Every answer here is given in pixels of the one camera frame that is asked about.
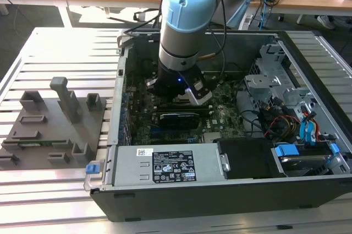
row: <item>power supply label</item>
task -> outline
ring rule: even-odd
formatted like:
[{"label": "power supply label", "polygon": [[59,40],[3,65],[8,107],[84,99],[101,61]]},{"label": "power supply label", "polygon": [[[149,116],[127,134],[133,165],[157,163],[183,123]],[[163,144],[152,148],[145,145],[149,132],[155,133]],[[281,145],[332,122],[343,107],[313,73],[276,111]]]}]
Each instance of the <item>power supply label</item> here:
[{"label": "power supply label", "polygon": [[153,153],[153,181],[155,183],[197,181],[193,152],[188,150]]}]

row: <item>slotted aluminum surface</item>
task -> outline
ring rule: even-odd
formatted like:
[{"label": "slotted aluminum surface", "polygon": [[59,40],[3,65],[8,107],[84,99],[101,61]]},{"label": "slotted aluminum surface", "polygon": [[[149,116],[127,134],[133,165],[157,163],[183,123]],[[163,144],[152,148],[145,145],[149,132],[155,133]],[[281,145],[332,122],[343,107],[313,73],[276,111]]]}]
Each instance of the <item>slotted aluminum surface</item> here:
[{"label": "slotted aluminum surface", "polygon": [[[324,85],[352,120],[352,69],[321,36],[309,31],[290,31],[289,36],[320,77]],[[305,86],[299,73],[291,68],[298,83]]]},{"label": "slotted aluminum surface", "polygon": [[[62,75],[77,96],[98,92],[108,99],[97,154],[104,159],[119,34],[106,29],[35,29],[0,85],[1,140],[21,110],[23,91],[39,89],[43,97],[55,97],[48,84]],[[352,194],[317,209],[113,223],[84,191],[84,176],[84,169],[0,172],[0,233],[273,233],[279,231],[277,225],[293,226],[298,233],[350,233]],[[182,197],[175,198],[182,202]]]}]

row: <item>open computer chassis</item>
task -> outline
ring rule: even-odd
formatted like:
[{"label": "open computer chassis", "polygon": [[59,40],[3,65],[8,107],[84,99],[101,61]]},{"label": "open computer chassis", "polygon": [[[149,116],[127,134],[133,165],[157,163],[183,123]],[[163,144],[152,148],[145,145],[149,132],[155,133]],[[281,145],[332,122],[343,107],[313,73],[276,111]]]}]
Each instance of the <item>open computer chassis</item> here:
[{"label": "open computer chassis", "polygon": [[[90,190],[111,221],[306,209],[352,192],[351,120],[286,32],[230,31],[225,77],[196,108],[145,90],[160,35],[138,34],[118,39],[108,152]],[[202,54],[216,48],[207,34]],[[213,79],[221,58],[199,66]]]}]

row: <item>red wire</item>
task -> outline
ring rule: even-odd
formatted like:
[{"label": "red wire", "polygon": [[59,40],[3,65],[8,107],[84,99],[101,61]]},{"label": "red wire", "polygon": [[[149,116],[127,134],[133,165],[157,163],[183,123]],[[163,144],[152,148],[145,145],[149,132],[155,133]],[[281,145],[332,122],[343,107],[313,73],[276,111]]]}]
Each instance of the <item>red wire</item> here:
[{"label": "red wire", "polygon": [[271,127],[274,125],[274,123],[276,122],[276,120],[278,120],[279,118],[284,118],[284,117],[295,118],[295,117],[292,117],[292,116],[278,116],[278,117],[274,118],[273,122],[271,122],[271,124],[270,124],[270,126],[269,126],[268,129],[271,129]]},{"label": "red wire", "polygon": [[[308,116],[308,113],[307,113],[307,112],[304,112],[303,115],[304,115],[305,117],[307,117],[307,116]],[[317,125],[316,131],[315,131],[315,138],[316,138],[317,142],[319,142],[319,141],[320,141],[320,139],[319,139],[320,127],[319,127],[319,124],[318,124],[314,119],[313,119],[313,121],[314,121],[315,125]]]}]

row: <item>blue latch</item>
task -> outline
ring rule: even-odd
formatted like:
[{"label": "blue latch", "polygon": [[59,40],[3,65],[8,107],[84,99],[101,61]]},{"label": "blue latch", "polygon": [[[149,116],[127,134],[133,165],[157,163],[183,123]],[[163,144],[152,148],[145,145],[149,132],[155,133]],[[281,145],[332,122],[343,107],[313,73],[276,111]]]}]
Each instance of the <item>blue latch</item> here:
[{"label": "blue latch", "polygon": [[312,122],[308,122],[308,126],[307,126],[307,132],[306,134],[304,134],[305,128],[306,128],[306,124],[307,124],[307,118],[303,118],[302,123],[301,123],[301,127],[299,129],[299,137],[300,139],[305,139],[306,142],[308,142],[310,145],[315,145],[315,142],[312,141],[312,131],[314,129],[314,125]]},{"label": "blue latch", "polygon": [[340,152],[339,147],[336,145],[336,143],[332,143],[330,144],[330,149],[332,151],[333,154],[337,154]]},{"label": "blue latch", "polygon": [[282,144],[275,148],[278,157],[282,156],[298,156],[299,152],[294,144]]},{"label": "blue latch", "polygon": [[100,173],[100,165],[99,164],[88,164],[86,166],[86,174],[87,175],[97,175]]}]

